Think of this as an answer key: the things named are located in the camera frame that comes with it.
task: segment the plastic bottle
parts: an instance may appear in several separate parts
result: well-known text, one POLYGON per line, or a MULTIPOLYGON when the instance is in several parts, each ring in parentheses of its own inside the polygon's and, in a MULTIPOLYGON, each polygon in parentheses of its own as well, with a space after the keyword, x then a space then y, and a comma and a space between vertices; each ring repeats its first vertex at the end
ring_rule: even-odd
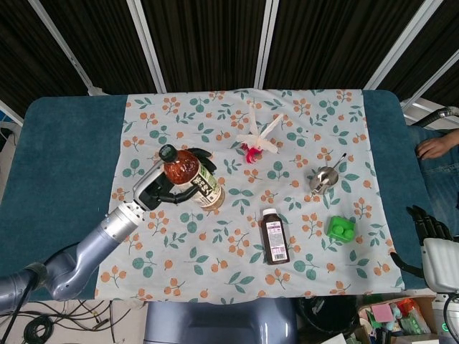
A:
POLYGON ((269 265, 283 264, 290 261, 285 241, 282 220, 274 208, 263 210, 261 223, 266 260, 269 265))
POLYGON ((213 211, 223 204, 223 188, 193 153, 177 150, 172 145, 164 145, 159 150, 159 157, 164 161, 167 179, 176 184, 180 191, 192 186, 198 187, 198 192, 192 200, 203 210, 213 211))

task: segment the denim jeans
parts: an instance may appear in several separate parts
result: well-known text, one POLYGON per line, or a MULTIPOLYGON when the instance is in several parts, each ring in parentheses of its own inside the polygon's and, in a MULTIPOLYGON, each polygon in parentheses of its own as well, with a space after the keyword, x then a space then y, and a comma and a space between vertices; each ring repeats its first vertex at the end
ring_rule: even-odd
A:
MULTIPOLYGON (((444 136, 435 130, 408 127, 413 149, 429 138, 444 136)), ((459 235, 459 147, 436 159, 418 160, 429 193, 434 216, 443 222, 452 235, 459 235)))

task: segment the green toy block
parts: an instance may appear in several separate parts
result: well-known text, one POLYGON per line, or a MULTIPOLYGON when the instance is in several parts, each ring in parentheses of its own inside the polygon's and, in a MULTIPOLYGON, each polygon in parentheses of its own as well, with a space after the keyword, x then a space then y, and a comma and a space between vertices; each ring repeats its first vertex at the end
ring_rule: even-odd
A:
POLYGON ((327 235, 342 242, 350 242, 355 236, 354 222, 333 216, 328 226, 327 235))

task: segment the white bottle cap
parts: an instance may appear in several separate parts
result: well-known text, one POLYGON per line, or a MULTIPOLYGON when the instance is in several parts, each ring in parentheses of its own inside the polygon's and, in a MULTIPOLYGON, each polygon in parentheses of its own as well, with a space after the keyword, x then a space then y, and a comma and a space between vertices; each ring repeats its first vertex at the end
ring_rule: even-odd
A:
POLYGON ((269 208, 263 210, 263 216, 266 216, 268 214, 277 214, 278 212, 274 208, 269 208))

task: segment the black curtain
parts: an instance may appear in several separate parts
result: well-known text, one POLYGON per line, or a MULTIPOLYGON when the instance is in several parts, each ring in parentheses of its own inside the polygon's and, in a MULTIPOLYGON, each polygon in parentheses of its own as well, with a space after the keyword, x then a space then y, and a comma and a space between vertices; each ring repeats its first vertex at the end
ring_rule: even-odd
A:
POLYGON ((155 93, 126 0, 41 0, 94 86, 155 93))
POLYGON ((253 87, 264 0, 143 0, 168 92, 253 87))
POLYGON ((43 96, 86 87, 27 0, 0 1, 0 100, 24 117, 43 96))
POLYGON ((444 0, 379 88, 411 97, 459 49, 459 1, 444 0))
POLYGON ((281 0, 264 88, 362 88, 422 0, 281 0))
POLYGON ((459 62, 442 75, 422 97, 440 105, 459 107, 459 62))

